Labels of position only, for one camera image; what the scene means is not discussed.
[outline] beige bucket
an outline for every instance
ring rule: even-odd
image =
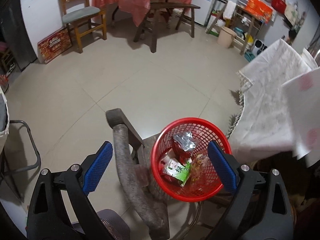
[[[229,48],[236,36],[237,34],[233,30],[223,26],[221,28],[217,43],[225,48]]]

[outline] blue rubber gripper pad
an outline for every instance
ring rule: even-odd
[[[208,157],[225,189],[234,195],[237,190],[236,175],[223,157],[220,149],[213,142],[208,144]]]
[[[85,195],[96,190],[98,183],[112,158],[112,153],[112,144],[107,143],[85,173],[82,187]]]

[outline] red snack box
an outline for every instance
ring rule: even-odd
[[[186,159],[191,157],[192,152],[185,152],[181,149],[178,142],[176,142],[173,138],[170,139],[170,144],[174,154],[176,155],[176,159],[182,164],[185,165]]]
[[[62,28],[38,42],[38,49],[46,64],[71,46],[67,28]]]
[[[249,0],[244,9],[265,23],[272,18],[273,9],[260,0]]]

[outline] red plastic basket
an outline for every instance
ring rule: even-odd
[[[172,135],[186,131],[191,131],[193,138],[199,141],[196,149],[193,151],[193,156],[197,155],[200,151],[206,151],[209,142],[212,140],[217,141],[225,153],[231,154],[228,140],[218,127],[200,118],[183,118],[172,122],[164,128],[154,144],[151,151],[152,173],[159,186],[171,197],[185,202],[203,201],[217,194],[223,187],[211,162],[208,162],[201,175],[204,178],[200,179],[200,181],[204,181],[204,183],[196,187],[196,190],[188,185],[188,183],[184,187],[180,187],[163,180],[158,169],[159,161],[171,148],[169,141]]]

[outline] tile floor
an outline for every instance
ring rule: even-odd
[[[31,64],[10,87],[6,95],[10,118],[29,124],[41,169],[65,170],[95,153],[105,140],[112,142],[105,111],[117,107],[142,138],[187,116],[207,119],[227,132],[230,116],[239,111],[229,91],[239,88],[236,71],[247,64],[238,51],[219,46],[217,38],[199,26],[193,39],[189,25],[183,24],[179,32],[164,27],[152,54],[151,35],[133,43],[135,30],[128,19],[109,28],[106,41],[98,34],[87,35],[82,54],[71,48],[47,65]],[[18,126],[10,127],[6,151],[11,168],[36,160],[26,131]],[[15,176],[24,209],[39,171]],[[76,221],[67,194],[63,197],[70,219]],[[110,208],[122,216],[132,240],[149,239],[147,227],[122,192],[114,158],[89,200],[97,211]],[[185,226],[194,205],[178,201],[169,205],[172,238]]]

